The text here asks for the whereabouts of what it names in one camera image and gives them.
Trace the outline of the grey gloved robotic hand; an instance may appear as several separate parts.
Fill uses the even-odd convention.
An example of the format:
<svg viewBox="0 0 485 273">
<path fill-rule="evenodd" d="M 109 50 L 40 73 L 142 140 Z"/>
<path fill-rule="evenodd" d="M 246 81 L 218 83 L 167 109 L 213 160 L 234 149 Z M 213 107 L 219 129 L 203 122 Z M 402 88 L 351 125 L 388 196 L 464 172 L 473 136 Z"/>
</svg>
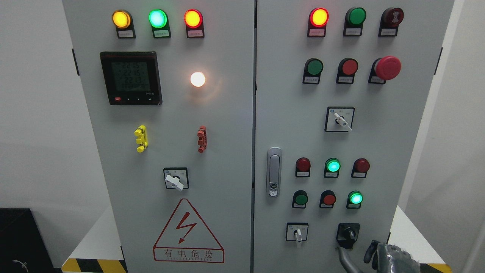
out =
<svg viewBox="0 0 485 273">
<path fill-rule="evenodd" d="M 343 268 L 347 273 L 362 273 L 350 259 L 349 252 L 344 248 L 349 243 L 338 240 L 338 255 Z M 400 247 L 372 240 L 364 256 L 365 263 L 371 263 L 377 273 L 419 273 L 420 264 L 412 259 L 411 255 Z"/>
</svg>

